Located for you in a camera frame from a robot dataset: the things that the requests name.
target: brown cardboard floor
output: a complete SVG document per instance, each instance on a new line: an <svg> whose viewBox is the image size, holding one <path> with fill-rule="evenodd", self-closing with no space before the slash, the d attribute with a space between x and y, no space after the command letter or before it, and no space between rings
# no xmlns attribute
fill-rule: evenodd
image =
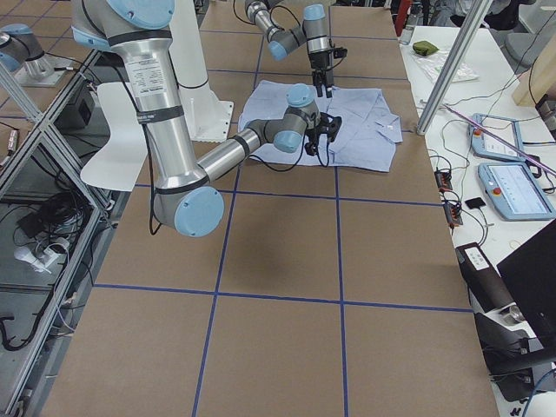
<svg viewBox="0 0 556 417"><path fill-rule="evenodd" d="M305 48L272 61L231 4L211 2L202 42L234 132L258 82L310 83L310 70ZM149 236L144 170L42 416L498 414L389 13L328 13L349 49L335 83L381 88L401 116L391 172L245 162L215 184L222 224L193 240ZM84 57L69 17L66 2L0 4L0 23ZM2 94L0 115L17 116Z"/></svg>

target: green object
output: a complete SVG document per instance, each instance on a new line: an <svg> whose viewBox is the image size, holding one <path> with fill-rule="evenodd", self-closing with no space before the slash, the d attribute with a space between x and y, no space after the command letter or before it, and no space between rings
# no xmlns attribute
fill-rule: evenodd
<svg viewBox="0 0 556 417"><path fill-rule="evenodd" d="M428 41L414 43L414 51L421 56L429 56L436 52L438 48Z"/></svg>

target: white table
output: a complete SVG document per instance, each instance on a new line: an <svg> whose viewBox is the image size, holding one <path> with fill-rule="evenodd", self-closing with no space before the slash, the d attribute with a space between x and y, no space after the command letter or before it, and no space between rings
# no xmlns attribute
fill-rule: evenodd
<svg viewBox="0 0 556 417"><path fill-rule="evenodd" d="M427 40L438 46L441 50L447 50L453 44L458 34L457 28L440 28L440 27L417 27L414 32L412 42ZM413 49L411 45L400 46L404 58L409 81L412 85L412 92L417 108L423 108L425 101L428 99L433 88L433 83L425 74L422 68L412 57ZM479 30L474 38L471 48L467 52L464 62L470 66L479 78L473 81L462 83L453 83L444 99L444 103L456 103L463 98L473 96L489 96L491 93L504 88L508 80L513 77L513 70L510 68L503 57L499 47L493 40L488 30ZM512 99L512 93L517 87L518 81L511 84L501 93L497 93L488 98L478 98L471 101L458 103L454 107L467 116L473 113L485 113L493 116L511 117L518 120L529 119L537 116L534 108L525 108L515 105ZM490 111L494 101L500 97L493 110ZM438 155L446 157L453 167L464 167L466 161L453 153L446 150L443 145L441 131L445 125L457 119L457 116L449 113L447 110L440 110L435 116L428 132L426 133L427 146L438 152ZM527 122L520 123L521 134L524 142L550 142L552 136L548 132L545 124L539 118ZM467 170L456 169L453 171L452 184L455 192L465 201L474 197L482 197L487 206L484 207L483 213L488 221L492 224L488 230L488 238L482 246L483 251L493 265L513 252L521 243L525 242L536 232L541 230L548 222L507 222L492 208L492 204L485 196L482 185L477 175L477 165L488 160L478 158L473 155L473 151L468 153L469 140L467 135L467 124L464 122L451 122L444 129L444 137L446 138L446 147L467 156L470 166ZM525 151L540 156L541 161L550 167L556 167L556 146L528 146ZM433 158L433 168L447 168L447 163ZM540 185L548 187L549 183L543 177ZM556 197L551 195L548 197L552 205L556 206ZM473 214L483 222L480 213L473 210ZM453 245L458 247L469 242L478 242L481 238L481 227L469 215L463 214L464 225L455 228L453 232ZM497 319L496 312L488 314L491 318ZM517 330L524 328L531 333L531 329L527 325L514 326L511 329ZM496 386L493 386L496 401L499 406L500 415L508 416L515 407L523 408L519 403L508 403L500 394ZM556 393L548 393L536 396L530 406L527 417L548 417L554 416L556 413Z"/></svg>

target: light blue joint cap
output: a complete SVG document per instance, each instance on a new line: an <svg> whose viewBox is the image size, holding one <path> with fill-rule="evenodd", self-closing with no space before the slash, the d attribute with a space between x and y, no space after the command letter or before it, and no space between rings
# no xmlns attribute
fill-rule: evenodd
<svg viewBox="0 0 556 417"><path fill-rule="evenodd" d="M303 10L304 20L321 20L324 16L322 4L311 4Z"/></svg>
<svg viewBox="0 0 556 417"><path fill-rule="evenodd" d="M147 30L158 30L168 26L175 9L174 0L106 0L106 2L122 19Z"/></svg>
<svg viewBox="0 0 556 417"><path fill-rule="evenodd" d="M16 58L2 53L0 53L0 63L3 63L9 72L19 70L21 67L21 64L16 60Z"/></svg>
<svg viewBox="0 0 556 417"><path fill-rule="evenodd" d="M306 84L296 84L289 89L286 98L290 106L301 108L314 100L314 92Z"/></svg>
<svg viewBox="0 0 556 417"><path fill-rule="evenodd" d="M92 48L93 50L101 50L103 52L110 52L110 45L108 41L102 37L90 35L82 30L71 27L73 30L73 38L80 45L86 46L87 48Z"/></svg>
<svg viewBox="0 0 556 417"><path fill-rule="evenodd" d="M23 23L8 24L0 29L8 35L30 35L33 31L29 26Z"/></svg>
<svg viewBox="0 0 556 417"><path fill-rule="evenodd" d="M276 41L270 41L268 43L268 49L270 50L270 53L272 54L272 57L276 61L281 61L286 56L288 56L288 52L286 51L286 48L281 46L281 43L278 43Z"/></svg>
<svg viewBox="0 0 556 417"><path fill-rule="evenodd" d="M283 130L275 135L274 144L278 150L293 154L301 144L303 136L294 130Z"/></svg>
<svg viewBox="0 0 556 417"><path fill-rule="evenodd" d="M224 199L212 187L194 189L181 200L174 215L175 229L182 235L203 237L212 232L224 215Z"/></svg>

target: plastic bag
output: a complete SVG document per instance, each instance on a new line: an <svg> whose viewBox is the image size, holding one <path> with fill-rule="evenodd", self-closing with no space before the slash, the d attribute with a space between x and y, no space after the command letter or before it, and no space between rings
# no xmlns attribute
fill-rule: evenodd
<svg viewBox="0 0 556 417"><path fill-rule="evenodd" d="M428 78L433 83L436 83L436 80L438 80L448 55L450 55L450 50L446 49L440 49L429 56L420 56L414 51L412 51L411 54L415 62L417 62L417 65L425 71L425 74L427 74ZM471 67L469 67L469 65L461 63L456 75L453 76L453 83L476 80L477 78L479 78L479 75Z"/></svg>

